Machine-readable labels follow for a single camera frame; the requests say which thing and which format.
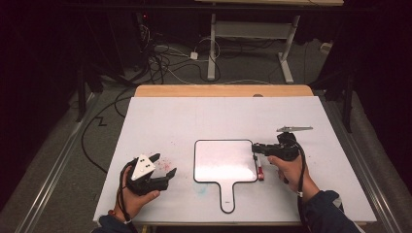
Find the person's right hand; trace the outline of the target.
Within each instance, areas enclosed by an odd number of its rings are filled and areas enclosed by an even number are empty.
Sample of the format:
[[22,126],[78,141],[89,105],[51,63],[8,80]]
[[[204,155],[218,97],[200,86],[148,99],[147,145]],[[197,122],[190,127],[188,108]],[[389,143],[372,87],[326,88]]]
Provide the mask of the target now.
[[292,191],[302,192],[302,198],[311,198],[320,189],[309,175],[308,167],[299,155],[294,161],[284,161],[277,156],[270,155],[267,160],[278,168],[280,180],[288,180]]

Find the person's left hand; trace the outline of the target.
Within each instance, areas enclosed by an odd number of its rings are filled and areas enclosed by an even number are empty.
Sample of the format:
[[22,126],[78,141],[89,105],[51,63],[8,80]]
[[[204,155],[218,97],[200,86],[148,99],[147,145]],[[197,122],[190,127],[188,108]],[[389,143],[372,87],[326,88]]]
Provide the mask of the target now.
[[135,218],[146,204],[155,200],[155,198],[160,195],[160,192],[158,190],[154,190],[142,196],[133,193],[126,187],[126,180],[129,170],[130,166],[128,166],[123,173],[114,211],[117,214],[127,212],[130,218]]

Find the metal floor rail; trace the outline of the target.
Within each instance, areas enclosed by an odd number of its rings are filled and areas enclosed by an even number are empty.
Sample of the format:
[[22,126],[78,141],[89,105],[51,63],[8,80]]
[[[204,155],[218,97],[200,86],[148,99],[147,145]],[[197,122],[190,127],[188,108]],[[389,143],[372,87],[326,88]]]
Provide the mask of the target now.
[[342,101],[323,100],[323,105],[377,217],[375,223],[369,223],[365,226],[365,231],[407,233],[410,223],[409,211],[406,207],[412,198],[377,138],[358,96],[352,100],[351,132],[343,123]]
[[18,225],[15,233],[32,233],[40,216],[42,215],[45,207],[47,206],[49,199],[63,173],[68,160],[72,154],[73,147],[80,141],[80,134],[86,128],[86,120],[89,118],[90,113],[93,111],[96,103],[98,102],[100,95],[90,93],[86,100],[86,112],[84,117],[80,121],[76,121],[73,130],[70,132],[68,139],[66,140],[62,150],[60,151],[56,161],[54,162],[51,170],[41,186],[36,198],[31,205],[28,213],[24,219]]

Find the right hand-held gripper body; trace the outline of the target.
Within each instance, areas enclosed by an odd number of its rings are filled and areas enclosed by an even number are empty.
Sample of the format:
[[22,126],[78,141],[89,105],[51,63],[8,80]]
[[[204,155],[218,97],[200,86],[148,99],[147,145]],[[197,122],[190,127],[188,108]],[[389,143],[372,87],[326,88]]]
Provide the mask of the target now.
[[283,126],[277,129],[278,143],[269,145],[264,150],[265,156],[274,155],[284,161],[294,161],[299,155],[303,154],[301,145],[297,142],[294,132],[312,130],[312,126]]

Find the small whiteboard with handle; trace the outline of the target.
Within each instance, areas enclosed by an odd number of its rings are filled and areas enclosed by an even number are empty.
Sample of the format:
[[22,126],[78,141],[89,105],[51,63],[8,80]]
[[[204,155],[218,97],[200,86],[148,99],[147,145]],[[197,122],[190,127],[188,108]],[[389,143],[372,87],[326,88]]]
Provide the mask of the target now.
[[250,140],[198,140],[194,144],[193,179],[214,183],[220,189],[220,206],[226,214],[235,210],[234,186],[254,183],[258,168]]

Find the black metal stand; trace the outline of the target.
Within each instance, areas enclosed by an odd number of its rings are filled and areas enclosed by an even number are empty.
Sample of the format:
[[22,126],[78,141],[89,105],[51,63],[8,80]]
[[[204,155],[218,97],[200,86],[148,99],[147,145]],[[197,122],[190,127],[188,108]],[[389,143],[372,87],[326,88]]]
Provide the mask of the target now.
[[351,129],[351,111],[352,111],[352,92],[353,92],[354,79],[352,75],[349,75],[346,82],[346,88],[344,92],[344,106],[342,121],[348,133],[352,132]]
[[77,70],[77,90],[78,90],[78,116],[80,122],[86,113],[86,87],[91,91],[95,90],[96,78],[94,71],[88,63],[82,62]]

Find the white table cover sheet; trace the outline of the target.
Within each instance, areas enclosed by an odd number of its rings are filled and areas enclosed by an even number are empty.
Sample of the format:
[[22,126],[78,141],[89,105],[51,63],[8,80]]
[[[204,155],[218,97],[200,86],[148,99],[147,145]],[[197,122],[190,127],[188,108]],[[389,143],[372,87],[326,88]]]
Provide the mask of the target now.
[[275,166],[262,164],[264,179],[237,182],[231,190],[234,210],[221,208],[220,187],[193,176],[195,143],[239,140],[273,144],[276,131],[296,127],[310,175],[343,200],[346,216],[356,222],[376,217],[326,116],[319,98],[309,97],[135,97],[129,104],[117,147],[95,213],[116,202],[120,171],[133,157],[159,153],[156,172],[177,171],[167,190],[136,217],[151,224],[297,224],[296,194],[277,178]]

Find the red wristband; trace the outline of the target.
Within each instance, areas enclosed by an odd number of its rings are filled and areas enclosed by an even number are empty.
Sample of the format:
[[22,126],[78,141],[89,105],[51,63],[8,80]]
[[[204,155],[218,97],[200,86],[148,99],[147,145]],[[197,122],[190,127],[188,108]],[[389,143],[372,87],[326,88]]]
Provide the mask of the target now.
[[123,214],[117,214],[114,210],[109,210],[108,215],[114,217],[123,224],[128,224],[131,222],[130,218],[125,218]]

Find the white metal frame desk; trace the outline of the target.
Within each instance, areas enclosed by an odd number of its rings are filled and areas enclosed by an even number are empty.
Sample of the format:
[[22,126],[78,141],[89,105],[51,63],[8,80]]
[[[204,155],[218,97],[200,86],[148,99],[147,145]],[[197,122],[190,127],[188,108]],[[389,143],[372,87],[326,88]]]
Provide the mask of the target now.
[[[196,0],[208,3],[212,7],[252,5],[253,7],[341,7],[343,0]],[[216,41],[220,38],[249,38],[249,39],[282,39],[286,41],[285,48],[277,54],[281,71],[286,83],[293,83],[292,73],[288,64],[288,55],[292,41],[300,20],[300,14],[294,14],[291,22],[269,23],[250,21],[217,20],[216,14],[211,14],[210,23],[210,48],[208,56],[209,81],[215,81],[217,72],[217,58],[221,48]]]

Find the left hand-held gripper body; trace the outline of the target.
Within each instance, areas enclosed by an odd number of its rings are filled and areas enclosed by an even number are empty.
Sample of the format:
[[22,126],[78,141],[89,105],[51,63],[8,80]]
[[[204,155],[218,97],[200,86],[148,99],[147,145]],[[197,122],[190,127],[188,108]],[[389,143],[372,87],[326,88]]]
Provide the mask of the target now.
[[127,175],[126,186],[135,194],[142,196],[154,190],[166,190],[169,179],[165,177],[151,178],[155,170],[155,163],[149,156],[141,154],[131,162],[131,169]]

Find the wooden table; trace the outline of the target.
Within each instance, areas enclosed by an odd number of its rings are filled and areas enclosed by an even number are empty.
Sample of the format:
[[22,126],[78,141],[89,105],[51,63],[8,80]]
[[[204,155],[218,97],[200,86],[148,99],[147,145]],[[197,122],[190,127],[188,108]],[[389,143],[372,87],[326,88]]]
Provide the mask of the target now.
[[313,96],[302,84],[160,84],[140,85],[135,97],[284,97]]

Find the red whiteboard marker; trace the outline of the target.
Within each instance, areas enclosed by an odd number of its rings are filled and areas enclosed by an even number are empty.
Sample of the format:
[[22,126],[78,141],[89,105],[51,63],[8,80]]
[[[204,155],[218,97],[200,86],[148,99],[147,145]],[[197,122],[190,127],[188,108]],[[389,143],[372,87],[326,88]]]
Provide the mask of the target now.
[[256,161],[256,165],[257,165],[257,178],[259,181],[264,181],[264,173],[262,170],[262,165],[261,165],[261,161],[258,155],[254,154],[254,158]]

